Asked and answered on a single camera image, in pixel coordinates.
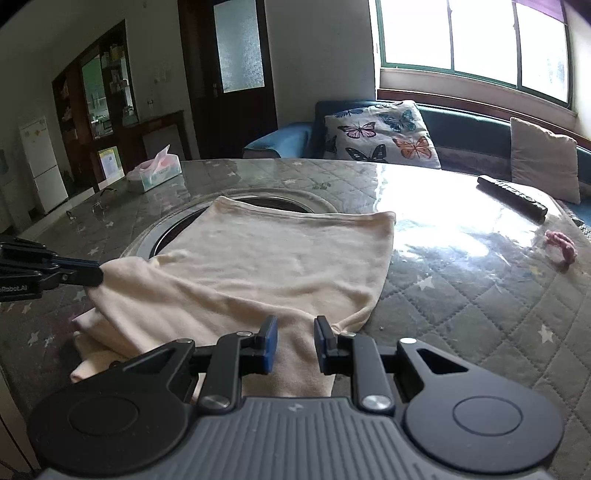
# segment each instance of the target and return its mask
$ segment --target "window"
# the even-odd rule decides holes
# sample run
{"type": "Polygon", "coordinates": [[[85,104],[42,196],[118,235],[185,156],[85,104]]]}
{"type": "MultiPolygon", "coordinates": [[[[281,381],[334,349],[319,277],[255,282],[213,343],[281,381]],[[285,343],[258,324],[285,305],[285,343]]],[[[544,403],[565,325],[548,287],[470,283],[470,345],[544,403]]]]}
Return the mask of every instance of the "window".
{"type": "Polygon", "coordinates": [[[560,0],[377,0],[383,67],[451,73],[570,105],[560,0]]]}

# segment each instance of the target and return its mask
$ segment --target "refrigerator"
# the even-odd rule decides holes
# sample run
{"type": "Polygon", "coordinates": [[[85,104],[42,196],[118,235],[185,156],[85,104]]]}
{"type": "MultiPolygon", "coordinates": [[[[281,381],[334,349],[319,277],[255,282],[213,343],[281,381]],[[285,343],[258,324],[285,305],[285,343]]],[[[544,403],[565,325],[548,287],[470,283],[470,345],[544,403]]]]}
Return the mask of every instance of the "refrigerator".
{"type": "Polygon", "coordinates": [[[43,213],[48,213],[67,200],[68,194],[53,153],[45,117],[24,125],[20,131],[39,206],[43,213]]]}

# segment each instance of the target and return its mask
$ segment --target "quilted tablecloth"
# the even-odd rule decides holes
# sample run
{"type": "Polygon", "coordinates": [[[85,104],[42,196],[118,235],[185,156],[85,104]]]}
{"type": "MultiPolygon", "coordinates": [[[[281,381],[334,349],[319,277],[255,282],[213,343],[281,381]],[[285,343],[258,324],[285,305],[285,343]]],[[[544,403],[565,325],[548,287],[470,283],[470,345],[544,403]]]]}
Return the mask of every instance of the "quilted tablecloth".
{"type": "MultiPolygon", "coordinates": [[[[92,205],[81,205],[74,211],[78,220],[60,221],[40,241],[63,255],[109,260],[188,203],[253,187],[304,190],[345,213],[396,212],[389,273],[363,332],[386,345],[414,336],[546,395],[565,421],[552,473],[591,480],[591,245],[542,192],[523,187],[548,206],[539,225],[479,191],[476,177],[465,174],[354,161],[195,161],[183,164],[182,177],[145,195],[120,189],[105,205],[104,218],[93,216],[92,205]],[[64,234],[70,228],[75,235],[64,234]],[[545,246],[548,229],[574,240],[579,256],[569,268],[545,246]]],[[[71,304],[80,304],[74,313],[89,308],[80,292],[65,287],[48,293],[27,313],[2,306],[3,338],[9,339],[2,360],[27,403],[40,395],[28,393],[27,385],[56,383],[58,374],[67,378],[70,366],[62,372],[56,365],[70,332],[56,329],[55,316],[71,304]],[[33,335],[52,343],[33,341],[33,335]]],[[[337,379],[333,394],[346,383],[337,379]]]]}

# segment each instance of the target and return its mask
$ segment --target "tissue box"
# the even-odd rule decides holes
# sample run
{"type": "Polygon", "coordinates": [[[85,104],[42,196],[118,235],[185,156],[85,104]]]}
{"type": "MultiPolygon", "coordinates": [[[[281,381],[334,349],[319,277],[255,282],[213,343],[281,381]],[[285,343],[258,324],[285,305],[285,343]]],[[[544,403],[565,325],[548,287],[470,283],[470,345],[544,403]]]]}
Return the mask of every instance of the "tissue box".
{"type": "Polygon", "coordinates": [[[178,156],[169,154],[169,148],[170,145],[159,152],[155,159],[143,162],[127,174],[130,191],[147,192],[182,173],[178,156]]]}

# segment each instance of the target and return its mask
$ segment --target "cream cloth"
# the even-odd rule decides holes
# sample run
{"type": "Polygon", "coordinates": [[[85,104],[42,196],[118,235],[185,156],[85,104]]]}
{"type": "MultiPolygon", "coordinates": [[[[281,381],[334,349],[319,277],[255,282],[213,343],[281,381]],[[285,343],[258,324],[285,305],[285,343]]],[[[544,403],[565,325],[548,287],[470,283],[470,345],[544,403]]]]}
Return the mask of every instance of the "cream cloth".
{"type": "Polygon", "coordinates": [[[325,315],[336,333],[363,326],[384,285],[394,223],[392,212],[315,215],[219,197],[160,255],[102,265],[102,285],[88,289],[96,308],[74,320],[85,361],[72,380],[177,338],[213,345],[256,332],[274,314],[273,373],[245,377],[243,393],[328,396],[333,378],[319,371],[314,318],[325,315]]]}

